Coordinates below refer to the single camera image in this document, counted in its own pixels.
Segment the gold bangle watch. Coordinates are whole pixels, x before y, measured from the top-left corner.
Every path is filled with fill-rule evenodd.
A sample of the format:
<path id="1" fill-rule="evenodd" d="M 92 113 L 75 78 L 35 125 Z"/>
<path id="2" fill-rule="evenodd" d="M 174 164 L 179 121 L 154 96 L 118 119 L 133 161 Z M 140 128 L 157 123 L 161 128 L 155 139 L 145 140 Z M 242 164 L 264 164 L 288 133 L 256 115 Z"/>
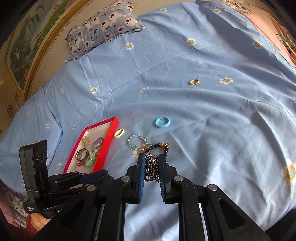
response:
<path id="1" fill-rule="evenodd" d="M 75 159 L 79 162 L 86 161 L 88 157 L 89 151 L 86 148 L 78 150 L 75 155 Z"/>

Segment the light blue floral quilt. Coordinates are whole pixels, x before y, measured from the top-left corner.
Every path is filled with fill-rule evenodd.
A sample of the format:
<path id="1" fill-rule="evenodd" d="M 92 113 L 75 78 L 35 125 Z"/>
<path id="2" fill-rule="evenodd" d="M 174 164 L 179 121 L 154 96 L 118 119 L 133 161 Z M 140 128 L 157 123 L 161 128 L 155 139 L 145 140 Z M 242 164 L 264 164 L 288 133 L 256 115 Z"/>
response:
<path id="1" fill-rule="evenodd" d="M 216 184 L 267 230 L 295 209 L 295 67 L 243 15 L 219 1 L 141 16 L 145 29 L 70 61 L 17 112 L 1 138 L 1 180 L 25 193 L 19 148 L 48 142 L 60 174 L 82 130 L 116 117 L 105 168 L 136 163 L 126 141 L 167 142 L 168 163 Z"/>

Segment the framed landscape painting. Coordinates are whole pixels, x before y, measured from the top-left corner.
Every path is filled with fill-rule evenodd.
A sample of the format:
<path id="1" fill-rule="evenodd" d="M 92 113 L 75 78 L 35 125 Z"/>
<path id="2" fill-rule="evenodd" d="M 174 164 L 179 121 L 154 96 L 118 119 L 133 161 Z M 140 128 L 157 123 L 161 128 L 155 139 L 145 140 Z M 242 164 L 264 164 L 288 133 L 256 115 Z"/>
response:
<path id="1" fill-rule="evenodd" d="M 22 99 L 29 95 L 37 68 L 62 28 L 89 1 L 37 1 L 13 31 L 6 66 Z"/>

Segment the red shallow box tray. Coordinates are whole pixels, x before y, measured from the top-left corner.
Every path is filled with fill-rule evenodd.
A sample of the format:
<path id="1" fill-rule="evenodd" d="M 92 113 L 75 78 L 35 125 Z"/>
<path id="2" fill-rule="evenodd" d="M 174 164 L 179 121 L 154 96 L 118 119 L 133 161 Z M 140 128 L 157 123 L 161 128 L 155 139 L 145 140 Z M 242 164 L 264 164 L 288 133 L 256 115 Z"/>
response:
<path id="1" fill-rule="evenodd" d="M 70 153 L 63 173 L 78 171 L 89 174 L 103 169 L 118 124 L 119 120 L 112 117 L 83 129 Z M 84 136 L 88 136 L 91 140 L 91 144 L 87 147 L 84 147 L 81 142 L 81 138 Z M 76 152 L 83 148 L 88 149 L 89 157 L 85 161 L 85 166 L 76 167 L 75 164 L 79 162 L 75 159 Z"/>

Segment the grey cartoon print pillow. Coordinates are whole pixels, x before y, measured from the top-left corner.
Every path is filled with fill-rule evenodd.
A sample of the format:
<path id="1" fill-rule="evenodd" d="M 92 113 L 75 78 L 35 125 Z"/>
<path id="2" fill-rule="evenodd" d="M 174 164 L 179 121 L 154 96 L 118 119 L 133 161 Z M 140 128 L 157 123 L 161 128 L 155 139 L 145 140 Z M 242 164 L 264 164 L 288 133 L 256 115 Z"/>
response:
<path id="1" fill-rule="evenodd" d="M 133 13 L 132 1 L 115 1 L 69 30 L 65 39 L 69 46 L 66 61 L 77 60 L 103 43 L 144 28 Z"/>

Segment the pink cartoon bedsheet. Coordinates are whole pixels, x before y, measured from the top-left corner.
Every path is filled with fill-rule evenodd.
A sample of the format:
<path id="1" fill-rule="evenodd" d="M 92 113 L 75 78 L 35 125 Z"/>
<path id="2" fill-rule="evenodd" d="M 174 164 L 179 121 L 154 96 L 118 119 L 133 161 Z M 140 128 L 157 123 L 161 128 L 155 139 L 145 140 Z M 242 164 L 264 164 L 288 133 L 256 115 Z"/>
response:
<path id="1" fill-rule="evenodd" d="M 295 67 L 295 38 L 283 22 L 262 1 L 222 1 L 243 14 Z"/>

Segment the yellow hair claw clip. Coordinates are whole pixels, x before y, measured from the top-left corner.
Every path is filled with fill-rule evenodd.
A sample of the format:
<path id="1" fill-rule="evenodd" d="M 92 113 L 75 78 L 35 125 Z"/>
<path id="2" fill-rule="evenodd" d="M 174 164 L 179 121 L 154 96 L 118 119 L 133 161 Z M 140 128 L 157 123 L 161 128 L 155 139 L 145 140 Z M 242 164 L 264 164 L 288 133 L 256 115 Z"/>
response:
<path id="1" fill-rule="evenodd" d="M 87 147 L 91 144 L 91 140 L 88 136 L 84 136 L 81 138 L 81 142 L 83 143 L 84 147 Z"/>

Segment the floral fabric at edge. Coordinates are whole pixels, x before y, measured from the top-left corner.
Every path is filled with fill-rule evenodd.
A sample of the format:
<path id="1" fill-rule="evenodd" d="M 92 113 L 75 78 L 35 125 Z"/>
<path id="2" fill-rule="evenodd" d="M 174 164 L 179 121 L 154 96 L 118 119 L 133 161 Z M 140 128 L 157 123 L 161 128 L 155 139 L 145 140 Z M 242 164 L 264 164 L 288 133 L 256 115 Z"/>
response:
<path id="1" fill-rule="evenodd" d="M 18 227 L 27 227 L 27 216 L 23 208 L 24 196 L 11 190 L 1 181 L 1 211 L 9 224 Z"/>

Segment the pink hair clip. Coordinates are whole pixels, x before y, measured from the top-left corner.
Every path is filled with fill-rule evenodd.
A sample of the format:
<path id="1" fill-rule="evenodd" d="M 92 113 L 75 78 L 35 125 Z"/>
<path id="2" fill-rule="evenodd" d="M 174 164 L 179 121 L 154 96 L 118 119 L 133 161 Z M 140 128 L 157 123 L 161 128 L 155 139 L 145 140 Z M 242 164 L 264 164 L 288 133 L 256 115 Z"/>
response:
<path id="1" fill-rule="evenodd" d="M 85 161 L 81 161 L 81 162 L 77 162 L 75 164 L 76 167 L 81 167 L 81 166 L 85 166 Z"/>

